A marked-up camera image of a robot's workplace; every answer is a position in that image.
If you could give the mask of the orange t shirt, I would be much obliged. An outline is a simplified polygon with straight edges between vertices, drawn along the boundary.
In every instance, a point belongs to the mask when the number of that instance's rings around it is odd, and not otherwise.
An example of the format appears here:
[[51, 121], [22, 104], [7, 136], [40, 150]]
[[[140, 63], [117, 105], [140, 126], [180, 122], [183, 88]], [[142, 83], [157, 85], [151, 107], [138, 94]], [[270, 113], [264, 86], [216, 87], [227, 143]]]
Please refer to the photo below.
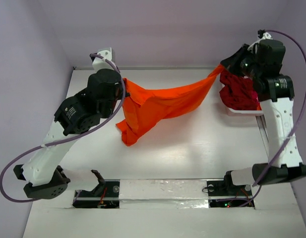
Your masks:
[[151, 130], [159, 121], [190, 113], [197, 109], [217, 76], [224, 70], [218, 65], [205, 79], [186, 86], [151, 90], [124, 79], [126, 97], [122, 109], [124, 120], [116, 124], [126, 146], [135, 144], [140, 137]]

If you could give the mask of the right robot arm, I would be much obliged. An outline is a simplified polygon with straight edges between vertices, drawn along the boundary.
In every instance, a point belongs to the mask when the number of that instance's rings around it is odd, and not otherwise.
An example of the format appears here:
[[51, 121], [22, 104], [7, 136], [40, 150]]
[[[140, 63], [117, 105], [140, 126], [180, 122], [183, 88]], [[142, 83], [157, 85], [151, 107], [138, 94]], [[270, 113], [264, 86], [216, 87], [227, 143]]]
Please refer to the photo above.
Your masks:
[[293, 182], [306, 177], [306, 165], [295, 138], [293, 121], [294, 85], [291, 77], [281, 74], [286, 48], [278, 40], [265, 39], [253, 46], [244, 44], [221, 65], [235, 76], [253, 82], [265, 117], [268, 161], [252, 167], [226, 172], [222, 188], [236, 193], [241, 185], [269, 185]]

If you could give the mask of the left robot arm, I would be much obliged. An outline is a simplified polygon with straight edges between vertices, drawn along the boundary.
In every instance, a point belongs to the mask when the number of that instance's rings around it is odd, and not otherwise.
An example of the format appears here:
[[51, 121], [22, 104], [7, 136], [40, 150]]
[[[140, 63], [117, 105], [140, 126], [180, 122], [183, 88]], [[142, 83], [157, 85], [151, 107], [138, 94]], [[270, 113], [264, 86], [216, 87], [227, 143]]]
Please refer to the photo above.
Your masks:
[[105, 180], [97, 170], [70, 172], [60, 162], [74, 143], [107, 124], [127, 96], [119, 72], [100, 69], [88, 78], [86, 88], [66, 98], [54, 114], [54, 122], [43, 144], [32, 149], [34, 156], [16, 165], [14, 174], [26, 181], [23, 190], [33, 200], [53, 199], [66, 189], [100, 195]]

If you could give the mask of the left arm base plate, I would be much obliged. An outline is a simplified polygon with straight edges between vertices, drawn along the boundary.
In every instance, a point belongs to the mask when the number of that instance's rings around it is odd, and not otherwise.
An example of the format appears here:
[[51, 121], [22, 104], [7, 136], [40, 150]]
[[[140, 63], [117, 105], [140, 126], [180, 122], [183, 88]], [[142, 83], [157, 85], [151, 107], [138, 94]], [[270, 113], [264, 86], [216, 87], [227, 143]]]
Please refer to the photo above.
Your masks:
[[72, 206], [74, 208], [116, 209], [120, 207], [120, 180], [107, 180], [99, 192], [76, 190]]

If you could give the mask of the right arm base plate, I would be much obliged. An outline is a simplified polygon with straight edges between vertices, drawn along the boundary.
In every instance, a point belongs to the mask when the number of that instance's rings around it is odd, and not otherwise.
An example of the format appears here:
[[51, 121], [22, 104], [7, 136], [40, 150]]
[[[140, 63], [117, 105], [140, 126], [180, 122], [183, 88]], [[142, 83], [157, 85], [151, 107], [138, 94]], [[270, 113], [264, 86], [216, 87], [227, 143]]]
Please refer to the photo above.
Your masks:
[[236, 208], [242, 206], [254, 208], [253, 193], [250, 185], [232, 185], [228, 187], [225, 181], [208, 180], [202, 192], [208, 195], [210, 208]]

